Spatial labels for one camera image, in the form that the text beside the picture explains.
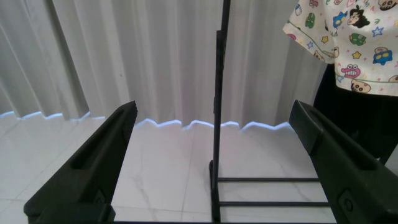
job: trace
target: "clothing rack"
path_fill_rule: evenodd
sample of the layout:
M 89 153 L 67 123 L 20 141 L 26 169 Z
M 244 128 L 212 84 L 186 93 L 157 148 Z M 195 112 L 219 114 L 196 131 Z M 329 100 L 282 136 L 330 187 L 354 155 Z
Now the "clothing rack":
M 221 223 L 220 207 L 329 207 L 328 202 L 220 202 L 219 182 L 319 182 L 318 178 L 255 178 L 218 177 L 220 163 L 221 101 L 223 92 L 223 70 L 228 34 L 229 9 L 231 0 L 224 0 L 221 30 L 217 31 L 216 41 L 216 80 L 214 97 L 214 145 L 213 160 L 210 161 L 211 214 L 213 223 Z

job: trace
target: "curtain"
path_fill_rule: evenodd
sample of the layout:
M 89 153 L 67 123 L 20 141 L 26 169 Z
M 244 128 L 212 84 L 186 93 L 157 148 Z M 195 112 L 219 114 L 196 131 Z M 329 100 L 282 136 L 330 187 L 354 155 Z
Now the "curtain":
M 222 0 L 0 1 L 0 113 L 213 122 Z M 295 2 L 232 1 L 222 121 L 287 121 L 326 65 L 282 31 Z

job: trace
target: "pink cartoon crocodile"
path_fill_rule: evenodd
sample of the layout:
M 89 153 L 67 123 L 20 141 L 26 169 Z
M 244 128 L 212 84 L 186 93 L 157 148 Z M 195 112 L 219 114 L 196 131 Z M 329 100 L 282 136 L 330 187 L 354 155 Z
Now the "pink cartoon crocodile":
M 346 78 L 356 78 L 361 74 L 361 70 L 357 65 L 349 64 L 346 68 L 342 68 L 341 71 L 345 74 Z

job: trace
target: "shirt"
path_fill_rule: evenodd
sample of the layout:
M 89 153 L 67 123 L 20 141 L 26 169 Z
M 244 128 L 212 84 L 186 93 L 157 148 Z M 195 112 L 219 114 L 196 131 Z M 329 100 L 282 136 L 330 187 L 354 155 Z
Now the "shirt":
M 335 64 L 336 85 L 398 96 L 398 0 L 299 0 L 284 32 Z

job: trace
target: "white marble floor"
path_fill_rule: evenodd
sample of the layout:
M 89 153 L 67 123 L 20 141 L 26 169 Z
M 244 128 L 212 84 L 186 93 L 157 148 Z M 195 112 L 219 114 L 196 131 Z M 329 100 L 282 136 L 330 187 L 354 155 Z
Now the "white marble floor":
M 41 114 L 0 118 L 0 223 L 27 223 L 25 202 L 104 122 Z M 134 127 L 112 205 L 116 220 L 210 222 L 213 128 L 195 123 Z M 297 135 L 221 128 L 220 176 L 316 177 Z M 326 201 L 320 184 L 220 184 L 221 200 Z M 223 222 L 335 222 L 329 208 L 222 208 Z

